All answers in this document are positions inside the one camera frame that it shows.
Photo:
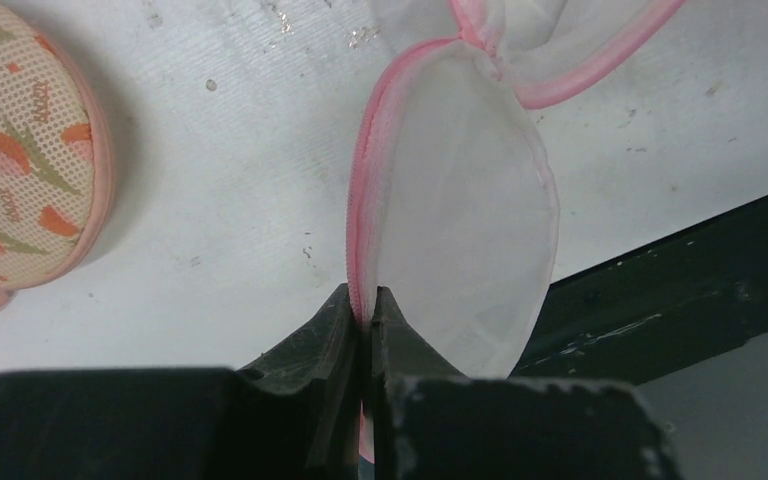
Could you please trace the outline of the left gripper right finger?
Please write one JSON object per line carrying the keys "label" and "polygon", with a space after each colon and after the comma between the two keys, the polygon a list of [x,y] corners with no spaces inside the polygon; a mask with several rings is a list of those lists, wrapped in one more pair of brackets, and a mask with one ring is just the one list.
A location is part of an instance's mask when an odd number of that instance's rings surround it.
{"label": "left gripper right finger", "polygon": [[377,292],[364,426],[379,479],[678,479],[663,428],[628,384],[470,378]]}

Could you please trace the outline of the floral beige bra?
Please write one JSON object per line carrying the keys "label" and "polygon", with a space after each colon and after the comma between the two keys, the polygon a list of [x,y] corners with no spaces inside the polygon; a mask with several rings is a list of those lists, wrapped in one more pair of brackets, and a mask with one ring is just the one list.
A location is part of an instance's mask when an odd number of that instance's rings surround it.
{"label": "floral beige bra", "polygon": [[90,252],[113,203],[113,156],[77,65],[0,4],[0,310]]}

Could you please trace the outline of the white mesh pink-trimmed laundry bag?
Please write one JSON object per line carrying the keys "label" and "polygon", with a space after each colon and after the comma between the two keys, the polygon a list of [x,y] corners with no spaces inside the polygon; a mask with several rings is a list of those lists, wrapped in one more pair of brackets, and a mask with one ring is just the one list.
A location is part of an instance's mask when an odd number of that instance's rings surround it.
{"label": "white mesh pink-trimmed laundry bag", "polygon": [[529,112],[628,59],[676,1],[376,1],[395,59],[352,164],[346,264],[353,314],[377,292],[459,372],[508,376],[551,280],[559,204]]}

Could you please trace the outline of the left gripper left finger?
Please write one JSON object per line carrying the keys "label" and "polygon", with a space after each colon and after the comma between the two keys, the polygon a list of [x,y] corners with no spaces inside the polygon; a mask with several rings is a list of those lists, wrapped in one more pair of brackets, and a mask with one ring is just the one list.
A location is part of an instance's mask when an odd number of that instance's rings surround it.
{"label": "left gripper left finger", "polygon": [[346,285],[241,369],[0,373],[0,479],[355,479]]}

